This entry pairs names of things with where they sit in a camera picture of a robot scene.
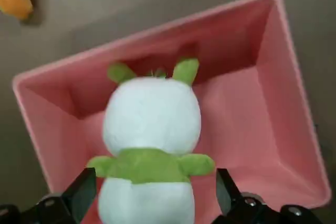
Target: plush toy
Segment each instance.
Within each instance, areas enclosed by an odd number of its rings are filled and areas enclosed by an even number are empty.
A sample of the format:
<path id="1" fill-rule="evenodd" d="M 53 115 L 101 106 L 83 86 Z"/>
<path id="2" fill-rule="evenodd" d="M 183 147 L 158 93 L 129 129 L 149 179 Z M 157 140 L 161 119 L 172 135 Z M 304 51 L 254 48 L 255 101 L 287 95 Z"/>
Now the plush toy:
<path id="1" fill-rule="evenodd" d="M 104 177 L 98 210 L 104 224 L 193 224 L 190 176 L 207 175 L 214 161 L 190 154 L 200 136 L 201 114 L 191 84 L 198 61 L 179 62 L 173 77 L 157 71 L 137 78 L 117 63 L 109 77 L 113 93 L 103 123 L 103 140 L 114 157 L 90 160 Z"/>

